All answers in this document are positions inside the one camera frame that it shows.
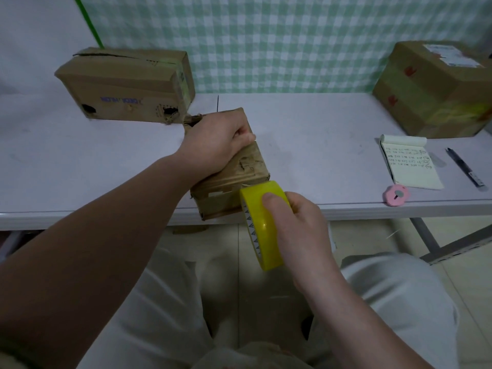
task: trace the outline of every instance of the yellow tape roll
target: yellow tape roll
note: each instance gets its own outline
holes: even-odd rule
[[[261,197],[270,192],[289,203],[285,193],[275,181],[268,181],[240,190],[241,204],[248,225],[249,237],[256,258],[264,271],[283,264],[276,240],[276,228],[272,215],[263,207]]]

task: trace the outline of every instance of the pen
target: pen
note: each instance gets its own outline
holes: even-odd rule
[[[485,186],[485,184],[482,182],[481,179],[478,178],[478,176],[471,170],[470,167],[459,157],[458,154],[453,149],[447,148],[446,151],[448,152],[449,156],[452,158],[453,161],[458,164],[458,167],[462,169],[462,171],[467,175],[470,180],[473,181],[476,187],[480,186]]]

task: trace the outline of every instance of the pink tape measure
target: pink tape measure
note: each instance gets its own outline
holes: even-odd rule
[[[405,186],[400,184],[390,186],[384,192],[384,201],[391,207],[401,206],[408,198],[410,198],[410,192]]]

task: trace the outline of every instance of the green checkered curtain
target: green checkered curtain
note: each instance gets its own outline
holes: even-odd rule
[[[492,34],[492,0],[81,0],[105,47],[186,50],[197,92],[371,91],[395,42]]]

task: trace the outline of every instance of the light gray pants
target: light gray pants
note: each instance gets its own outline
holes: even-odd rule
[[[430,266],[410,255],[382,254],[344,259],[342,273],[354,291],[431,365],[458,369],[458,311]],[[316,320],[308,343],[310,365],[337,366]],[[78,369],[309,367],[274,347],[254,343],[237,351],[215,348],[193,269],[157,248]]]

